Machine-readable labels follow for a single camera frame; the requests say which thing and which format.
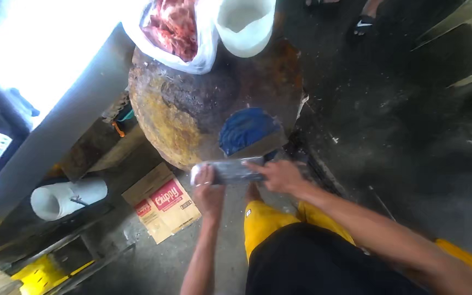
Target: ring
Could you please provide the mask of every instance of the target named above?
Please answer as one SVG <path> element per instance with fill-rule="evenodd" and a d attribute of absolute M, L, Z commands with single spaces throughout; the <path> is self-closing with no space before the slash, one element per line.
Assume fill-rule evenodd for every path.
<path fill-rule="evenodd" d="M 212 183 L 213 183 L 212 181 L 207 181 L 207 182 L 204 182 L 204 183 L 197 184 L 196 187 L 198 187 L 198 186 L 200 186 L 200 185 L 212 184 Z"/>

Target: foot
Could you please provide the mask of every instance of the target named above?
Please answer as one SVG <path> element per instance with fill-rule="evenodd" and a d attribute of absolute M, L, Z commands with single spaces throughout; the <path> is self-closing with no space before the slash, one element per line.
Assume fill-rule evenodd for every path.
<path fill-rule="evenodd" d="M 318 4 L 325 4 L 325 3 L 338 3 L 340 0 L 305 0 L 305 5 L 318 5 Z"/>
<path fill-rule="evenodd" d="M 263 202 L 262 197 L 259 194 L 258 186 L 255 182 L 249 183 L 247 187 L 247 192 L 245 193 L 245 203 L 249 204 L 254 200 L 259 200 Z"/>
<path fill-rule="evenodd" d="M 364 36 L 370 30 L 372 30 L 374 26 L 374 17 L 368 16 L 368 15 L 360 15 L 358 17 L 358 21 L 355 22 L 354 28 L 352 30 L 352 33 L 357 36 Z"/>

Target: yellow pants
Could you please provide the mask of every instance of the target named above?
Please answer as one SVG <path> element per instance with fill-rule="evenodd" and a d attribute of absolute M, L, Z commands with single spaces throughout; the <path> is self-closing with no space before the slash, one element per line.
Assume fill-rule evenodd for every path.
<path fill-rule="evenodd" d="M 282 213 L 258 200 L 254 200 L 247 204 L 245 215 L 243 229 L 245 232 L 247 262 L 249 261 L 254 248 L 269 237 L 274 231 L 285 225 L 297 222 L 306 222 L 326 228 L 342 236 L 342 238 L 349 241 L 351 244 L 355 244 L 349 232 L 329 216 L 325 215 L 320 209 L 307 202 L 299 202 L 298 217 Z"/>

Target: orange clip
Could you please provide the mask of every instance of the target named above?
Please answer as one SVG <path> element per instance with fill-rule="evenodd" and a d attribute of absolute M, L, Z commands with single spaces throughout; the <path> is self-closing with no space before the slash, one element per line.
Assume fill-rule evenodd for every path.
<path fill-rule="evenodd" d="M 112 126 L 114 126 L 114 128 L 116 129 L 116 131 L 120 135 L 120 137 L 125 137 L 125 132 L 120 130 L 120 128 L 117 126 L 116 121 L 112 121 Z"/>

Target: hand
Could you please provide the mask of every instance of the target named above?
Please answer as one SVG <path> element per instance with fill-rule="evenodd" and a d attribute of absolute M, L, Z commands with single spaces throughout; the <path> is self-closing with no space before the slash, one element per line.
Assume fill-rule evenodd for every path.
<path fill-rule="evenodd" d="M 194 190 L 194 203 L 203 215 L 204 222 L 219 224 L 225 185 L 212 185 L 214 180 L 214 167 L 205 165 L 194 178 L 196 189 Z"/>
<path fill-rule="evenodd" d="M 263 174 L 267 178 L 264 184 L 269 191 L 293 194 L 293 190 L 298 185 L 305 183 L 305 180 L 298 171 L 298 167 L 291 161 L 267 162 L 265 166 L 246 162 L 244 165 L 252 171 Z"/>

